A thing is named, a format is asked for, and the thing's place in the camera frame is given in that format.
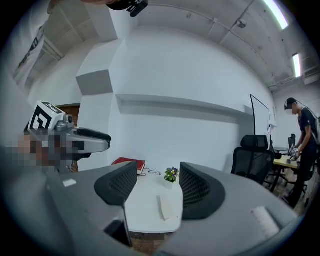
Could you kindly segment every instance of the black mesh panel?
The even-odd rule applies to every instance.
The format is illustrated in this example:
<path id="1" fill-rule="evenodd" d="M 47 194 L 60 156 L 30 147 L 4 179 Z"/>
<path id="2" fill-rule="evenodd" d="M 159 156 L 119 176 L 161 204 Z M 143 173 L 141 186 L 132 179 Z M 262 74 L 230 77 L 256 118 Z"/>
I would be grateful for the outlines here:
<path id="1" fill-rule="evenodd" d="M 94 189 L 108 205 L 122 206 L 136 183 L 137 162 L 133 161 L 99 178 Z"/>
<path id="2" fill-rule="evenodd" d="M 226 192 L 220 181 L 185 162 L 180 163 L 179 184 L 183 192 L 183 220 L 205 219 L 225 200 Z"/>
<path id="3" fill-rule="evenodd" d="M 262 184 L 274 162 L 274 154 L 264 152 L 252 152 L 243 148 L 236 148 L 233 155 L 232 174 L 247 177 Z"/>
<path id="4" fill-rule="evenodd" d="M 183 208 L 200 202 L 210 193 L 206 181 L 186 168 L 181 169 L 179 183 L 183 191 Z"/>
<path id="5" fill-rule="evenodd" d="M 137 170 L 131 167 L 126 172 L 119 173 L 110 181 L 112 190 L 121 195 L 125 200 L 130 196 L 131 191 L 137 183 Z"/>

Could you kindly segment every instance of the red book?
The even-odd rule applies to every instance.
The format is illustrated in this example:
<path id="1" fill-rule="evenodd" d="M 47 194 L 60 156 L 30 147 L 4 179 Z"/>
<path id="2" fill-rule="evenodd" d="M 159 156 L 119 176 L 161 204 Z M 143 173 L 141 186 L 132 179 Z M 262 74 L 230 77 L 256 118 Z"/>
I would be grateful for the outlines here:
<path id="1" fill-rule="evenodd" d="M 144 168 L 146 166 L 146 161 L 144 160 L 135 160 L 135 159 L 129 159 L 129 158 L 124 158 L 124 157 L 119 157 L 117 160 L 115 160 L 112 165 L 116 165 L 116 164 L 120 164 L 120 163 L 124 163 L 124 162 L 133 162 L 136 161 L 137 162 L 137 174 L 142 174 L 142 172 L 144 171 Z"/>

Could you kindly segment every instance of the ceiling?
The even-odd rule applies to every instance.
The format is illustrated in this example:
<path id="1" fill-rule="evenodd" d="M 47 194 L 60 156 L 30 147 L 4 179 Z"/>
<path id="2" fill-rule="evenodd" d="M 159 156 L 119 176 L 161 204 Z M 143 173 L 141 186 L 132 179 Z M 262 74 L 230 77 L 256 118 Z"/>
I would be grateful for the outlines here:
<path id="1" fill-rule="evenodd" d="M 184 30 L 211 40 L 244 61 L 270 89 L 317 80 L 317 55 L 294 17 L 280 6 L 289 26 L 281 29 L 262 0 L 149 0 L 138 16 L 140 26 Z M 236 25 L 241 18 L 245 28 Z M 80 0 L 65 0 L 50 16 L 45 45 L 26 87 L 71 48 L 98 34 Z M 299 53 L 303 76 L 294 78 L 292 55 Z"/>

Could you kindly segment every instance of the white shelf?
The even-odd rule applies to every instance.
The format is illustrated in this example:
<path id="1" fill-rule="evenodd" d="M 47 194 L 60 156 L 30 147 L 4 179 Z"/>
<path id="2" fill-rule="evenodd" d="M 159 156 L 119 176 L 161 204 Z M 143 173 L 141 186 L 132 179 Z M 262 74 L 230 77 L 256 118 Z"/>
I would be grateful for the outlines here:
<path id="1" fill-rule="evenodd" d="M 242 110 L 239 110 L 177 97 L 137 94 L 117 94 L 116 96 L 122 114 L 174 116 L 205 120 L 210 119 L 210 114 L 232 118 L 253 116 L 252 108 L 245 105 L 243 105 Z M 184 116 L 186 112 L 193 113 L 193 115 Z"/>

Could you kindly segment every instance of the cap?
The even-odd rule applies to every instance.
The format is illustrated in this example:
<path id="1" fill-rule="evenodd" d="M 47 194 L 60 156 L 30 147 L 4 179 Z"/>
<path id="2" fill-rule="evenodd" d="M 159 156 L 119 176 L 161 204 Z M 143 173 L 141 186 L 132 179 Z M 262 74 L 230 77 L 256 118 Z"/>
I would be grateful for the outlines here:
<path id="1" fill-rule="evenodd" d="M 284 110 L 292 110 L 292 104 L 297 103 L 295 98 L 288 98 L 284 103 Z"/>
<path id="2" fill-rule="evenodd" d="M 286 101 L 287 101 L 288 104 L 297 103 L 295 98 L 288 98 Z"/>

